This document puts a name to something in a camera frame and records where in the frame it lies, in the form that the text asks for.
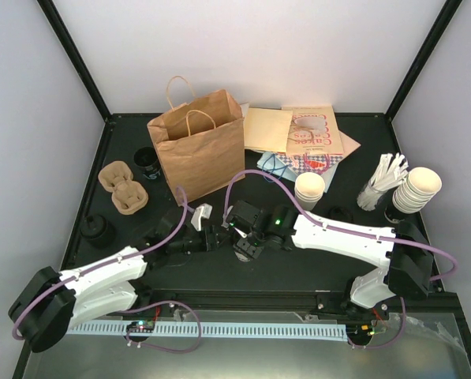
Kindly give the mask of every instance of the stack of paper cups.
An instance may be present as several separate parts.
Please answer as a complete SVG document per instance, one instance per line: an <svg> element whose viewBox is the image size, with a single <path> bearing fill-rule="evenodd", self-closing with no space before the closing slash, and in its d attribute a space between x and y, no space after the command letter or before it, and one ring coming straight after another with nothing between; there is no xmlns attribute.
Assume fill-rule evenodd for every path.
<svg viewBox="0 0 471 379"><path fill-rule="evenodd" d="M396 223L406 215L419 212L441 188L442 180L433 170L414 168L393 193L393 204L386 208L386 218Z"/></svg>
<svg viewBox="0 0 471 379"><path fill-rule="evenodd" d="M320 175L313 172L298 175L295 182L295 199L305 211L311 211L323 193L324 180Z"/></svg>

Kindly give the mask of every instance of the black container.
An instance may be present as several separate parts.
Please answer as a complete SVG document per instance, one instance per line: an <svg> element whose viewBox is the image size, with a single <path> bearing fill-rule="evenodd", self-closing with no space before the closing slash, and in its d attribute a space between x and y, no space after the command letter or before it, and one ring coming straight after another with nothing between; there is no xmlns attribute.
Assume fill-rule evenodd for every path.
<svg viewBox="0 0 471 379"><path fill-rule="evenodd" d="M140 148L133 155L133 162L139 167L142 175L149 180L156 180L161 176L162 167L153 148Z"/></svg>
<svg viewBox="0 0 471 379"><path fill-rule="evenodd" d="M384 211L384 216L390 223L399 223L400 221L405 220L409 214L412 213L404 213L399 211L394 206L393 201L387 205L386 210Z"/></svg>
<svg viewBox="0 0 471 379"><path fill-rule="evenodd" d="M80 235L93 247L109 246L116 237L114 227L101 215L90 215L80 222Z"/></svg>

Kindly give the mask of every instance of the white wall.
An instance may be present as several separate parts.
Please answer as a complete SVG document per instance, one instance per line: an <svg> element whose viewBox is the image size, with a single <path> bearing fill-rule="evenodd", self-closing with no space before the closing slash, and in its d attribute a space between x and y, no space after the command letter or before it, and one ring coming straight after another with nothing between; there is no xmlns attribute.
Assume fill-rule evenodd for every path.
<svg viewBox="0 0 471 379"><path fill-rule="evenodd" d="M0 2L0 378L22 346L7 310L58 267L102 128L37 2Z"/></svg>
<svg viewBox="0 0 471 379"><path fill-rule="evenodd" d="M113 112L165 111L186 76L256 106L385 112L444 0L56 0ZM190 101L175 84L174 102Z"/></svg>
<svg viewBox="0 0 471 379"><path fill-rule="evenodd" d="M424 221L432 243L459 260L460 271L445 284L458 292L471 328L471 0L460 6L394 124L411 164L443 179Z"/></svg>

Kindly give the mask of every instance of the cardboard cup holder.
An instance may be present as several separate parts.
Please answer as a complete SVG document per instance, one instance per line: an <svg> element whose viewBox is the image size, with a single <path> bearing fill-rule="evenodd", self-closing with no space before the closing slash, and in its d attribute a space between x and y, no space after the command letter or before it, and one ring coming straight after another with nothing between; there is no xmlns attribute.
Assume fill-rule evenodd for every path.
<svg viewBox="0 0 471 379"><path fill-rule="evenodd" d="M148 203L148 193L132 179L133 172L121 160L108 164L99 172L100 184L112 193L110 198L122 215L132 215Z"/></svg>

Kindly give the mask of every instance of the white paper cup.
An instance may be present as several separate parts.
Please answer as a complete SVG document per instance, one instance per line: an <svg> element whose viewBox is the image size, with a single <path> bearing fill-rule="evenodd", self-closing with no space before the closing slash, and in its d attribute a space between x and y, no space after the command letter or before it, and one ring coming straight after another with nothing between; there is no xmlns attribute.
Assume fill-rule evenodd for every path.
<svg viewBox="0 0 471 379"><path fill-rule="evenodd" d="M425 205L431 199L431 197L428 197L428 198L421 197L421 198L419 198L418 196L414 196L411 193L406 192L405 189L403 189L402 187L398 188L396 190L396 192L398 193L398 197L400 198L400 200L402 202L406 202L406 203L416 205L416 206L417 205Z"/></svg>
<svg viewBox="0 0 471 379"><path fill-rule="evenodd" d="M406 193L409 197L416 199L416 200L430 200L432 197L435 196L434 193L431 194L422 194L418 193L415 189L413 189L410 184L405 181L403 184L400 186L402 188L402 191Z"/></svg>
<svg viewBox="0 0 471 379"><path fill-rule="evenodd" d="M414 192L423 195L435 195L442 188L442 179L439 175L426 167L412 169L407 182Z"/></svg>
<svg viewBox="0 0 471 379"><path fill-rule="evenodd" d="M313 172L300 174L295 182L295 199L305 211L311 211L323 196L324 187L320 175Z"/></svg>
<svg viewBox="0 0 471 379"><path fill-rule="evenodd" d="M401 193L398 192L394 193L394 198L402 207L416 209L417 211L421 210L428 203L427 201L418 202L406 199L402 196Z"/></svg>
<svg viewBox="0 0 471 379"><path fill-rule="evenodd" d="M420 208L411 208L411 207L407 207L405 205L403 205L402 203L400 203L400 201L398 200L398 198L396 197L396 191L393 193L393 205L394 207L399 210L400 212L402 213L406 213L408 215L412 214L412 213L416 213L416 212L419 212L421 209Z"/></svg>

